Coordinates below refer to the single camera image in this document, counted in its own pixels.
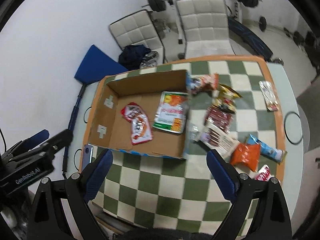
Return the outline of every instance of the open box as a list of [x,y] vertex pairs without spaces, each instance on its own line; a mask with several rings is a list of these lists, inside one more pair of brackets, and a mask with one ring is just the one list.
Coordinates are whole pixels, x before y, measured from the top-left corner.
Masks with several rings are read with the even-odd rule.
[[94,117],[90,127],[89,143],[122,152],[157,157],[185,158],[189,136],[187,124],[181,134],[166,132],[152,127],[153,140],[132,145],[131,123],[120,111],[130,102],[141,106],[147,114],[150,126],[163,91],[189,92],[189,76],[186,70],[146,73],[107,82],[99,86],[92,105]]

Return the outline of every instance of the white chair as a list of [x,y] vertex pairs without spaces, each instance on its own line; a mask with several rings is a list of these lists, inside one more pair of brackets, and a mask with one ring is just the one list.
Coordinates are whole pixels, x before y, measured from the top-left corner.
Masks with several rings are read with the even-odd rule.
[[111,35],[121,50],[127,45],[144,45],[159,53],[158,65],[164,63],[164,46],[147,10],[141,10],[109,25]]
[[225,0],[177,0],[185,58],[232,54]]

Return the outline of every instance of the green and white checkered tablecloth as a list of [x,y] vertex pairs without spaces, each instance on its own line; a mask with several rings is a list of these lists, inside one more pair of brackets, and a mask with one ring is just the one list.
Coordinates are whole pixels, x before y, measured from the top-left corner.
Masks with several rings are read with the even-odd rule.
[[[243,142],[249,133],[276,147],[274,114],[267,112],[259,81],[265,80],[258,63],[242,61],[198,61],[136,70],[110,77],[108,81],[127,76],[186,69],[192,77],[218,73],[219,82],[238,91],[243,98],[236,101],[237,112],[230,134]],[[201,92],[190,102],[190,121],[199,130],[204,114],[212,102],[212,93]],[[96,157],[102,148],[94,147]],[[231,206],[226,201],[207,165],[209,149],[190,142],[187,160],[138,156],[113,151],[113,165],[94,203],[104,211],[137,226],[173,228],[189,232],[213,234]],[[276,174],[276,163],[261,156],[259,167],[268,164]],[[253,175],[246,168],[240,172]],[[239,232],[245,235],[257,202],[252,205]]]

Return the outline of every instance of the orange snack bag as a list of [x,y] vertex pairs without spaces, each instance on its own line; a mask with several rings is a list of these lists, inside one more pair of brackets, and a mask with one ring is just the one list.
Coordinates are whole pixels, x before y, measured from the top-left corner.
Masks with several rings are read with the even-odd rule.
[[244,164],[253,172],[257,172],[260,156],[260,144],[240,143],[232,154],[230,164],[235,166],[239,163]]

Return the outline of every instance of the red and white snack package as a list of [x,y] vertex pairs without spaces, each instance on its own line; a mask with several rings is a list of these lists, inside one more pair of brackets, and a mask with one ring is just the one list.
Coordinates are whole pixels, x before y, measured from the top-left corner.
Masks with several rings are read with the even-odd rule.
[[265,164],[258,171],[258,174],[254,179],[268,181],[271,177],[273,177],[273,176],[270,174],[270,169],[269,169],[268,165]]
[[134,102],[126,105],[121,114],[131,122],[131,143],[133,145],[151,141],[153,138],[150,123],[142,108]]

